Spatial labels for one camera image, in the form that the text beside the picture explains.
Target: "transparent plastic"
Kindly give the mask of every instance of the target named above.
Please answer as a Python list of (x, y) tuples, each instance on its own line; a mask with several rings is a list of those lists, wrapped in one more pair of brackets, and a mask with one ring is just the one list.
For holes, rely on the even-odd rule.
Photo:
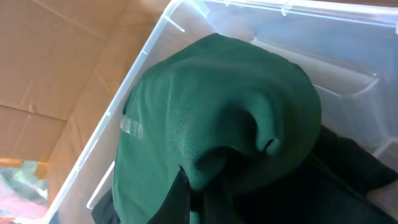
[[(118, 144), (122, 108), (137, 80), (150, 66), (215, 32), (299, 64), (320, 95), (322, 123), (398, 170), (397, 23), (398, 9), (388, 7), (318, 1), (172, 1), (44, 223), (53, 217), (59, 217), (61, 223), (66, 217), (89, 223), (89, 208), (111, 183), (110, 165)], [(373, 198), (398, 218), (397, 184)]]

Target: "clothing tag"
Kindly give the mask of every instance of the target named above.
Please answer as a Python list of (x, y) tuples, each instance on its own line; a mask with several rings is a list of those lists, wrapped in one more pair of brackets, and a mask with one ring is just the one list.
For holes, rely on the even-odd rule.
[(142, 139), (144, 134), (142, 130), (142, 124), (138, 121), (134, 121), (133, 119), (128, 118), (126, 115), (122, 116), (120, 128), (125, 133), (131, 134), (132, 136), (139, 139)]

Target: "green sweater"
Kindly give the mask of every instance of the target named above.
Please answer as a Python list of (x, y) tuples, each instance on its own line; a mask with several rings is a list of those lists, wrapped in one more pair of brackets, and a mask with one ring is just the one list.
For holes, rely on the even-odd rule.
[(120, 133), (113, 195), (123, 224), (155, 214), (178, 165), (200, 191), (234, 151), (256, 159), (234, 164), (232, 194), (275, 181), (305, 159), (321, 122), (319, 97), (298, 65), (218, 34), (148, 69), (124, 114), (140, 128)]

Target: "folded clothing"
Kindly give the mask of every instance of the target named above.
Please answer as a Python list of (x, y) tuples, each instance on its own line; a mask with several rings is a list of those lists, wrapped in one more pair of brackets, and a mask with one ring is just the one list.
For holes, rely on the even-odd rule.
[[(146, 223), (178, 165), (198, 193), (219, 176), (236, 195), (288, 174), (315, 144), (321, 107), (299, 66), (212, 34), (149, 68), (124, 116), (133, 130), (120, 133), (114, 206), (122, 223)], [(234, 164), (230, 157), (249, 162)], [(198, 215), (191, 215), (193, 222)]]

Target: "green fabric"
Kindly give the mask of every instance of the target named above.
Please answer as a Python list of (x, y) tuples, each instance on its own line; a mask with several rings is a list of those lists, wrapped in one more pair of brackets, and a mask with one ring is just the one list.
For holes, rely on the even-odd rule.
[(124, 114), (142, 133), (120, 133), (114, 206), (122, 223), (141, 224), (161, 206), (179, 164), (192, 189), (201, 190), (230, 151), (255, 157), (228, 176), (233, 194), (292, 171), (316, 141), (321, 107), (299, 66), (212, 34), (148, 69)]

